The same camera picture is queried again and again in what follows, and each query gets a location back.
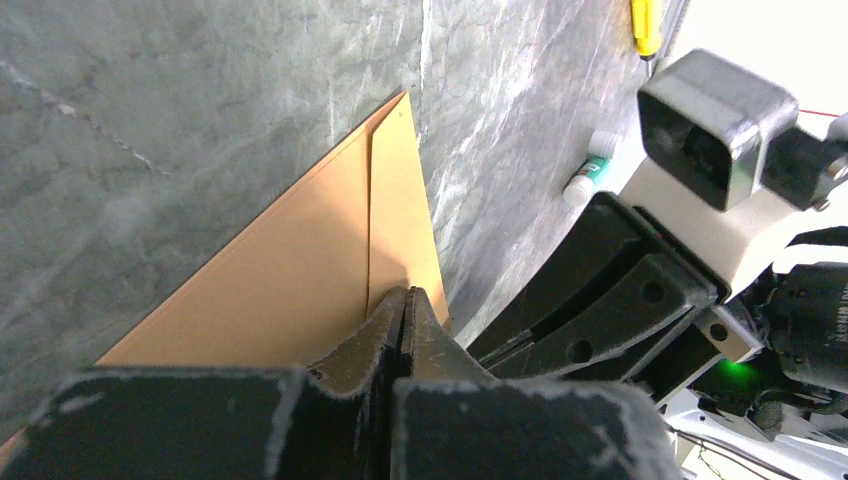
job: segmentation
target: screw hole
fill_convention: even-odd
[[[657,282],[648,282],[642,287],[642,298],[649,303],[660,303],[665,297],[665,289]]]
[[[566,356],[572,363],[586,363],[592,358],[592,344],[586,340],[574,342],[568,347]]]
[[[727,329],[724,328],[724,325],[714,323],[710,325],[710,336],[716,342],[723,342],[727,340]]]

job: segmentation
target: yellow tool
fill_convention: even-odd
[[[636,51],[645,61],[648,78],[654,74],[654,57],[662,46],[660,22],[662,22],[662,0],[630,0],[633,13],[633,37]]]

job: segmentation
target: marble surface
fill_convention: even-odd
[[[399,89],[469,340],[561,240],[559,190],[644,80],[627,0],[0,11],[0,438]]]

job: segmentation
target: cardboard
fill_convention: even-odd
[[[412,109],[381,107],[98,364],[308,364],[394,286],[448,320]]]

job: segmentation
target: red line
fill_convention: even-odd
[[[834,115],[832,113],[825,113],[825,112],[817,112],[815,110],[801,110],[801,113],[810,113],[810,114],[813,114],[813,115],[821,115],[823,117],[839,118],[839,115]]]

